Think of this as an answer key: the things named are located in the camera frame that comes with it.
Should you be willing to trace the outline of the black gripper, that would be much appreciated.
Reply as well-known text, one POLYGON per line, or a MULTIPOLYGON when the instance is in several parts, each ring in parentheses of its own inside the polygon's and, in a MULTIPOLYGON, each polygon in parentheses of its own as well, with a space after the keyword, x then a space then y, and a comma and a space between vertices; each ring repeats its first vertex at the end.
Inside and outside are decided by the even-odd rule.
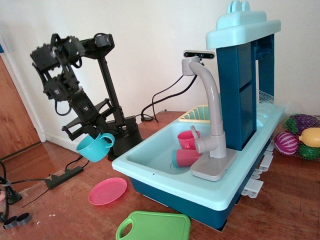
POLYGON ((105 113, 109 113, 110 100, 106 98, 96 106, 93 105, 87 94, 83 90, 78 90, 68 100, 69 106, 77 114, 77 118, 62 127, 62 131, 66 132, 68 137, 73 141, 82 134, 88 134, 96 139, 112 143, 112 135, 110 134, 106 123, 105 113), (99 113, 102 107, 108 105, 108 109, 103 113, 99 113))

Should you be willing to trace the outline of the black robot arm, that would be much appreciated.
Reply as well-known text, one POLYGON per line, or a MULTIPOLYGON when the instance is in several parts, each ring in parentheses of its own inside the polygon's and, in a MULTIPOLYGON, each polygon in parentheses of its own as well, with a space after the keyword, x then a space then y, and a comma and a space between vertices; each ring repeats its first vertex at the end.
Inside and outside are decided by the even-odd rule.
POLYGON ((125 117, 119 104, 110 71, 105 59, 115 47, 111 34, 97 33, 80 40, 75 36, 51 36, 51 42, 32 51, 33 67, 40 76, 43 92, 56 103, 67 101, 77 118, 62 127, 73 141, 82 134, 95 138, 110 133, 115 144, 108 155, 114 160, 143 141, 136 117, 125 117), (94 105, 73 71, 82 66, 82 58, 97 60, 106 86, 108 98, 94 105))

